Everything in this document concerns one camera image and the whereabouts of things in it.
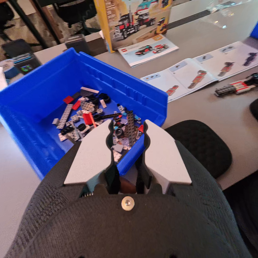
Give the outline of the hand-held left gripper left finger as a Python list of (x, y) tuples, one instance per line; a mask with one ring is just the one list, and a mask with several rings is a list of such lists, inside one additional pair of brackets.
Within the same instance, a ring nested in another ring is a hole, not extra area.
[(84, 192), (90, 194), (96, 185), (103, 184), (109, 194), (118, 194), (121, 182), (111, 149), (113, 132), (113, 120), (108, 119), (82, 139), (64, 180), (65, 186), (83, 185)]

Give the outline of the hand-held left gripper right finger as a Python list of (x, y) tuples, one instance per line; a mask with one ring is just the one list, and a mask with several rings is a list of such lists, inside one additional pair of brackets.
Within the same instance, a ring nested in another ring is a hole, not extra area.
[(155, 184), (163, 194), (169, 193), (173, 184), (192, 184), (174, 138), (150, 120), (144, 121), (144, 150), (135, 166), (137, 193), (146, 194)]

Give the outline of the pile of lego bricks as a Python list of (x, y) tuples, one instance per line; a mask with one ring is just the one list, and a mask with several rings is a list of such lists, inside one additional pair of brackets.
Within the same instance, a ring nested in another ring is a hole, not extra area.
[(60, 142), (70, 140), (74, 144), (111, 119), (114, 125), (112, 149), (114, 161), (118, 164), (143, 135), (142, 119), (119, 103), (115, 104), (116, 107), (111, 105), (112, 99), (106, 93), (81, 87), (63, 102), (66, 107), (61, 118), (52, 122)]

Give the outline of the blue plastic bin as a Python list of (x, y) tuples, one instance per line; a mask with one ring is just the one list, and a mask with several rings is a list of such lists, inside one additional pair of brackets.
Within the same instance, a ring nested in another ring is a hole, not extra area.
[(120, 104), (142, 121), (162, 126), (166, 120), (165, 92), (92, 56), (67, 50), (0, 95), (1, 123), (40, 180), (72, 147), (60, 142), (52, 122), (61, 118), (67, 106), (63, 100), (83, 86), (110, 97), (105, 114), (118, 110)]

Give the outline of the partly built lego model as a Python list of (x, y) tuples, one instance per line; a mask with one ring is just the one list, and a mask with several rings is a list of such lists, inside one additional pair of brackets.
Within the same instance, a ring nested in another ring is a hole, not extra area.
[(227, 84), (221, 88), (217, 88), (214, 91), (214, 95), (221, 97), (228, 94), (241, 94), (248, 92), (258, 86), (258, 73), (253, 73), (247, 76), (244, 80), (236, 81)]

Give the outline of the lego set box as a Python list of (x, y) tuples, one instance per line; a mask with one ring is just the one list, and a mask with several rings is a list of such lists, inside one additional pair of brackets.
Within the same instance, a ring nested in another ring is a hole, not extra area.
[(94, 0), (110, 53), (166, 34), (173, 0)]

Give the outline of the clear plastic bags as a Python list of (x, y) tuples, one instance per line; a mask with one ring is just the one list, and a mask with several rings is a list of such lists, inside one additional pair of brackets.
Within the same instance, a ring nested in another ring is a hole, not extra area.
[(222, 16), (232, 16), (232, 8), (251, 2), (252, 0), (212, 0), (206, 7), (210, 14), (219, 12)]

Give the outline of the black chair seat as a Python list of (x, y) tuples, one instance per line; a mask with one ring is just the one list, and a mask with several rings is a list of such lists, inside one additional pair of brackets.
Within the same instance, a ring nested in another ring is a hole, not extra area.
[(185, 120), (165, 129), (179, 141), (217, 179), (232, 164), (227, 144), (205, 123)]

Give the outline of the open instruction booklet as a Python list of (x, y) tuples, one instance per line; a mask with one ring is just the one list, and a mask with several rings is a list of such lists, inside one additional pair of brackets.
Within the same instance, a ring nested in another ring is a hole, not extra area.
[(184, 59), (141, 80), (164, 91), (170, 103), (213, 82), (257, 67), (257, 55), (257, 48), (237, 41), (195, 58)]

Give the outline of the black rounded object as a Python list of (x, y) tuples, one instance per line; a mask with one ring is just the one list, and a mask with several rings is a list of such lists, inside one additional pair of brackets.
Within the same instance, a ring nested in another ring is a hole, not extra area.
[(253, 117), (258, 121), (258, 99), (254, 100), (250, 106), (250, 112), (253, 115)]

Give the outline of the closed instruction booklet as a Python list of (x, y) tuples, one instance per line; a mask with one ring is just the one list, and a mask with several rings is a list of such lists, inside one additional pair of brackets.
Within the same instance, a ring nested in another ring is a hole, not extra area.
[(159, 34), (140, 43), (119, 48), (118, 52), (130, 67), (135, 67), (177, 50), (178, 46)]

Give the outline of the black device with lit screen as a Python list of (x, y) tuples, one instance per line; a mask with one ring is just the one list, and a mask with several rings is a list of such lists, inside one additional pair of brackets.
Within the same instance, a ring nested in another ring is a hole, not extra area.
[(16, 69), (23, 75), (41, 66), (42, 63), (34, 53), (25, 53), (12, 58), (13, 64)]

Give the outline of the dark grey box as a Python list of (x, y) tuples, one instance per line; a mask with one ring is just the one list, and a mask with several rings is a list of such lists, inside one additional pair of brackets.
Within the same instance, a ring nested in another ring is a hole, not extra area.
[(74, 48), (77, 53), (84, 52), (91, 56), (89, 45), (83, 34), (77, 34), (67, 38), (65, 41), (65, 46), (67, 49)]

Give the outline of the black office chair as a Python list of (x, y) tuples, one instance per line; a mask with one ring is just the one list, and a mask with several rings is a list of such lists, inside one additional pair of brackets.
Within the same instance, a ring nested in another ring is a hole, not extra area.
[(82, 34), (84, 36), (99, 32), (98, 28), (90, 28), (86, 25), (86, 20), (94, 18), (97, 14), (95, 3), (93, 0), (76, 0), (64, 1), (62, 3), (52, 4), (57, 15), (68, 24), (71, 29), (73, 24), (79, 23), (81, 29), (72, 35)]

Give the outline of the black table leg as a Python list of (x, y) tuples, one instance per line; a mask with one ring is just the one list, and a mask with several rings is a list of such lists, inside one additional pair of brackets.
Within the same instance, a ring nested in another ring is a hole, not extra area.
[(41, 37), (40, 33), (37, 31), (37, 29), (35, 28), (35, 26), (33, 25), (33, 23), (31, 22), (31, 20), (27, 17), (27, 15), (25, 14), (25, 12), (23, 11), (23, 9), (20, 7), (20, 5), (18, 4), (17, 1), (15, 0), (8, 0), (8, 2), (10, 3), (10, 5), (14, 8), (14, 10), (16, 11), (16, 13), (19, 15), (19, 17), (22, 19), (22, 21), (24, 22), (24, 24), (28, 27), (28, 29), (30, 30), (30, 32), (33, 34), (33, 36), (37, 39), (37, 41), (39, 42), (39, 44), (42, 46), (43, 49), (47, 49), (48, 45), (47, 43), (44, 41), (44, 39)]

